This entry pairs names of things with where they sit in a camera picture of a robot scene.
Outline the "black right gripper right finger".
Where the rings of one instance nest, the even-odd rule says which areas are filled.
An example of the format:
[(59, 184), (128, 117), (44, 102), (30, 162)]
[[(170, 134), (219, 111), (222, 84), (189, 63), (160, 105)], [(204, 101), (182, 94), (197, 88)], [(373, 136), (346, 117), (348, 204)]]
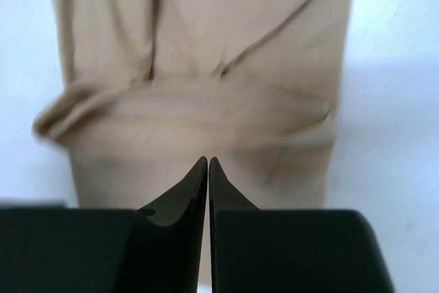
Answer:
[(214, 292), (393, 292), (375, 233), (354, 210), (266, 210), (209, 164)]

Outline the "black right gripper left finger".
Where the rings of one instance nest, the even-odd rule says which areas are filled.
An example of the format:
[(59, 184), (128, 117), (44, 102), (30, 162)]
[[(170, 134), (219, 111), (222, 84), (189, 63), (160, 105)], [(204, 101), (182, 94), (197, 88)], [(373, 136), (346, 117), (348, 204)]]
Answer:
[(140, 209), (1, 209), (2, 292), (195, 292), (207, 193), (200, 158)]

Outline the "beige t shirt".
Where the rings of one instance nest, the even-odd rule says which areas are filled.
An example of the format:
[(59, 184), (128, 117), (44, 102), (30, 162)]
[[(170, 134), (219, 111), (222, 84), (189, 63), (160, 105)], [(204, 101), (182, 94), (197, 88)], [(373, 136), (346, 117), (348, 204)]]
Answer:
[(138, 209), (201, 156), (258, 207), (322, 207), (351, 0), (52, 1), (64, 88), (33, 129), (80, 207)]

